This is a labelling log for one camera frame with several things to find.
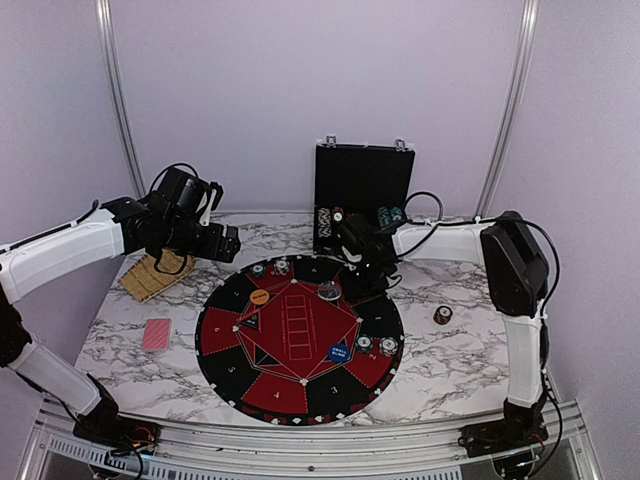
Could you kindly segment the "black triangular all-in marker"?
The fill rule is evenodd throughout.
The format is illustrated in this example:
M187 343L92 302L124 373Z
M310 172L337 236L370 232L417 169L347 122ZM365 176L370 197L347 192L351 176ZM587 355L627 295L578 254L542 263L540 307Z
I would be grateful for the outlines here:
M251 315L244 317L239 322L239 325L242 327L246 327L248 329L255 330L257 332L261 332L262 331L261 314L258 311L253 312Z

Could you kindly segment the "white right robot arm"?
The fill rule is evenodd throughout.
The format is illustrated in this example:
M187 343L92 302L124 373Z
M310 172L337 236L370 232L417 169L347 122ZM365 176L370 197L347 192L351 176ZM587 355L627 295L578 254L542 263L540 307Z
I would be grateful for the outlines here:
M515 211L496 218L374 229L360 214L334 230L340 251L356 262L343 291L363 296L387 285L402 259L436 259L484 267L489 295L505 324L509 385L504 419L495 438L515 448L529 437L546 402L544 370L548 357L545 308L554 291L549 264L532 232L535 224Z

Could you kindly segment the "blue small blind button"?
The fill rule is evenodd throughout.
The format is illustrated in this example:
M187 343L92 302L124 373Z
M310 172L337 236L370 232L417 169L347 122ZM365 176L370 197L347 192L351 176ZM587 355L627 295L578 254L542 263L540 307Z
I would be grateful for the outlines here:
M332 345L328 350L327 358L333 363L346 363L351 359L351 349L345 344Z

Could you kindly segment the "10 chips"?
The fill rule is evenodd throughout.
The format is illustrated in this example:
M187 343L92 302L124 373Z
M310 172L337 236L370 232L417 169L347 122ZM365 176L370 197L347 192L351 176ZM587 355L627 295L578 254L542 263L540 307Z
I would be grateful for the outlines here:
M278 259L273 264L273 271L275 275L286 276L290 272L290 262L286 259Z
M384 337L379 340L379 352L384 356L393 356L398 352L399 341L393 337Z

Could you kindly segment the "orange big blind button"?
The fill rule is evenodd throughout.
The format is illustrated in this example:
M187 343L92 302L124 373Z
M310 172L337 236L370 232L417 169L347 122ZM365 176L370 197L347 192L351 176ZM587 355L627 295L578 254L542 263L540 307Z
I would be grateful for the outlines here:
M256 289L249 296L250 302L256 306L267 304L270 298L271 294L265 289Z

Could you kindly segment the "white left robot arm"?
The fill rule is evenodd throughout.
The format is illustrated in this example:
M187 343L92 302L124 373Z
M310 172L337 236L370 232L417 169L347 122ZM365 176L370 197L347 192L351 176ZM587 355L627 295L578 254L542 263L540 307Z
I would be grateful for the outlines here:
M140 250L230 263L240 250L236 227L205 214L165 215L132 198L98 206L80 219L5 246L1 252L1 365L58 398L106 445L125 438L115 400L95 379L49 350L23 326L15 305L41 286L95 262Z

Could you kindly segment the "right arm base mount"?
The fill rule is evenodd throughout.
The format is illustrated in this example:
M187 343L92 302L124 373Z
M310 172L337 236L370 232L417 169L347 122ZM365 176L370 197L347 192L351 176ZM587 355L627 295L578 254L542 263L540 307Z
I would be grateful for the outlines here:
M473 458L544 442L549 438L543 425L542 409L545 403L544 397L531 407L505 400L501 419L462 427L458 445Z

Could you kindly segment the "clear acrylic dealer button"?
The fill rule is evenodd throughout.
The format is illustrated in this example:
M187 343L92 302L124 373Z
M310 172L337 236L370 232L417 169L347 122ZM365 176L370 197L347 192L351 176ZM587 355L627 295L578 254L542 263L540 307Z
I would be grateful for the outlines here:
M342 288L338 282L328 280L321 282L317 287L317 295L328 302L338 301L342 296Z

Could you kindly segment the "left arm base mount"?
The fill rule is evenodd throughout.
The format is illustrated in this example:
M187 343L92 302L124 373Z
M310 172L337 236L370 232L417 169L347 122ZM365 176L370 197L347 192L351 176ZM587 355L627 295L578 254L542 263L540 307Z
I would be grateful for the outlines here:
M73 434L81 439L111 446L117 454L135 450L138 453L155 452L158 424L123 417L115 400L102 398L87 415L77 415Z

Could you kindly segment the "black orange 100 chip stack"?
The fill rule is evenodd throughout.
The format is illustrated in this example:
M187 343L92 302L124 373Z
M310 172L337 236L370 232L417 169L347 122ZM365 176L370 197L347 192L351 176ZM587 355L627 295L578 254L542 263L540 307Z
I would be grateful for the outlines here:
M438 325L446 325L451 321L452 316L452 309L447 305L441 305L436 308L433 320Z

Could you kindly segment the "50 chips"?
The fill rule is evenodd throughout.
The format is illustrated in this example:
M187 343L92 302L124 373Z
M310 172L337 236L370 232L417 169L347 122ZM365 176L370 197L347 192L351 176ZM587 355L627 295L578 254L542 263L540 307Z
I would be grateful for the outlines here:
M369 354L374 346L373 339L367 335L361 335L356 339L355 349L358 353Z
M251 267L251 274L255 278L262 278L266 275L266 267L262 264L256 264Z

